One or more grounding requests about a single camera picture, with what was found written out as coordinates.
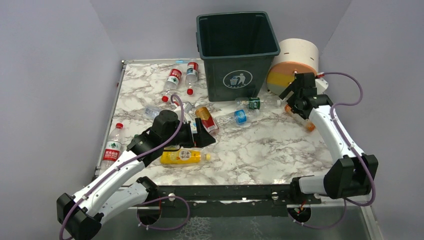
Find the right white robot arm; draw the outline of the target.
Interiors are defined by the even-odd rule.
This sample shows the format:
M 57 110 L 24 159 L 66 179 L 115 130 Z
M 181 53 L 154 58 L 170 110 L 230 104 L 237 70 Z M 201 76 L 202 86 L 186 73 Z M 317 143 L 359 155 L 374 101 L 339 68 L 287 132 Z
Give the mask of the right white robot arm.
M 310 120 L 326 144 L 333 165 L 324 175 L 301 176 L 295 179 L 302 194 L 324 195 L 331 199 L 376 196 L 374 178 L 378 160 L 355 145 L 353 139 L 339 122 L 335 108 L 326 94 L 318 94 L 315 81 L 293 81 L 281 94 L 291 110 Z

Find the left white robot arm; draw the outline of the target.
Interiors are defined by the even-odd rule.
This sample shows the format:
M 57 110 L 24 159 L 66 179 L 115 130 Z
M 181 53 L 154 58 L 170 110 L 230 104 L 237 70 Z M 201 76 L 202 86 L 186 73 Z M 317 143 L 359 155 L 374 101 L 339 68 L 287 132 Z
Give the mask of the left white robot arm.
M 185 122 L 184 115 L 183 111 L 162 110 L 152 126 L 137 135 L 104 173 L 75 194 L 62 194 L 56 201 L 60 233 L 68 232 L 75 240 L 90 240 L 110 218 L 133 205 L 157 203 L 161 209 L 163 200 L 172 199 L 182 201 L 189 210 L 191 200 L 199 201 L 200 197 L 191 186 L 177 188 L 183 195 L 161 192 L 161 188 L 146 176 L 121 190 L 130 177 L 162 154 L 205 148 L 216 142 L 200 118 Z

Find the orange label bottle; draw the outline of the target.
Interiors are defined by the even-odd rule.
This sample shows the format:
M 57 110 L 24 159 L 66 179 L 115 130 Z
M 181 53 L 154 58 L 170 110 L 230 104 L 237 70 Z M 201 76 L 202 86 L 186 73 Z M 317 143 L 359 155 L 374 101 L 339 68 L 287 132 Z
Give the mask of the orange label bottle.
M 312 132 L 316 129 L 316 126 L 309 119 L 303 119 L 300 115 L 293 113 L 292 108 L 288 104 L 285 105 L 284 110 L 289 116 L 291 116 L 298 124 L 303 126 L 307 131 Z

